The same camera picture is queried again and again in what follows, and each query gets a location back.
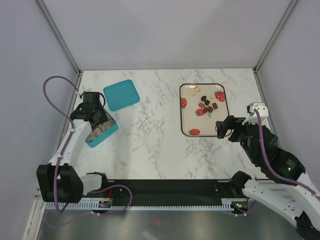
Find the metal serving tongs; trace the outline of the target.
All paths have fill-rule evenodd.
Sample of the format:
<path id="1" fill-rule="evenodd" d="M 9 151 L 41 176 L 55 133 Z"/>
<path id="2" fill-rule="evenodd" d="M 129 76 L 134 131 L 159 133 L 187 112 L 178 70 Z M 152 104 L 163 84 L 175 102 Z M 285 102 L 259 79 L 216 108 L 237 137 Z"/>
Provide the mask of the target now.
<path id="1" fill-rule="evenodd" d="M 106 112 L 105 114 L 106 114 L 106 120 L 98 126 L 98 129 L 102 133 L 108 131 L 116 123 L 109 113 Z"/>

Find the teal box lid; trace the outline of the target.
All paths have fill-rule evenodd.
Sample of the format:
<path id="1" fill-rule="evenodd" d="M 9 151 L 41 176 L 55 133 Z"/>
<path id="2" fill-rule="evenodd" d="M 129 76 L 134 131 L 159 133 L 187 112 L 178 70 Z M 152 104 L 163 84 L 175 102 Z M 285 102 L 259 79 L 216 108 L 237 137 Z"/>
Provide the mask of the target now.
<path id="1" fill-rule="evenodd" d="M 140 101 L 140 96 L 131 79 L 106 86 L 103 93 L 109 109 L 113 112 L 137 104 Z"/>

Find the teal chocolate box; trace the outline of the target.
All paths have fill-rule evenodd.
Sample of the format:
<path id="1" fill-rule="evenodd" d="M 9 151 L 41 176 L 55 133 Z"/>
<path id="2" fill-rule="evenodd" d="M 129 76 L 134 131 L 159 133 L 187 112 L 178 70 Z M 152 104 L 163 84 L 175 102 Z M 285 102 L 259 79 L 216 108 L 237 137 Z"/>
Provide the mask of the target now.
<path id="1" fill-rule="evenodd" d="M 106 132 L 103 132 L 102 135 L 97 136 L 97 133 L 101 132 L 98 129 L 98 126 L 93 128 L 93 130 L 91 131 L 91 133 L 88 135 L 88 137 L 85 140 L 86 144 L 91 148 L 95 148 L 97 145 L 102 143 L 104 140 L 106 140 L 108 137 L 110 137 L 112 134 L 114 134 L 119 129 L 118 124 L 115 121 L 115 124 L 109 130 L 107 130 Z"/>

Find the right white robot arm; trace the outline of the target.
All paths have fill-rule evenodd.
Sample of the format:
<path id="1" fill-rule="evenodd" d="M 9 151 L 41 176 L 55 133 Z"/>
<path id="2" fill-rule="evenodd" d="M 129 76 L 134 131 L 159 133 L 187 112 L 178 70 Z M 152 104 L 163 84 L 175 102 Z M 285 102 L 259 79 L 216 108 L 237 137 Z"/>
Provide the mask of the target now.
<path id="1" fill-rule="evenodd" d="M 252 198 L 281 215 L 304 240 L 320 238 L 320 192 L 313 187 L 307 171 L 298 158 L 278 146 L 278 137 L 262 121 L 247 123 L 245 118 L 229 115 L 215 123 L 217 137 L 239 143 L 251 163 L 276 184 L 284 187 L 292 201 L 265 189 L 243 171 L 230 179 L 228 191 L 233 197 Z"/>

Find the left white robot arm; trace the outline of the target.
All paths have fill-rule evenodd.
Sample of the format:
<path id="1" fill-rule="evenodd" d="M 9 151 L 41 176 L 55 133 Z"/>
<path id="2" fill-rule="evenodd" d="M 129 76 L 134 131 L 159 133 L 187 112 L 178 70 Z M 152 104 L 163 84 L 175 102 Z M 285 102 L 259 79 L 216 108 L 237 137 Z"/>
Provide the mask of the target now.
<path id="1" fill-rule="evenodd" d="M 105 197 L 110 190 L 101 172 L 90 172 L 80 177 L 74 166 L 87 138 L 99 125 L 107 122 L 100 92 L 85 92 L 82 103 L 71 113 L 69 127 L 57 152 L 48 164 L 39 165 L 36 176 L 42 199 L 47 203 L 78 203 L 93 192 Z"/>

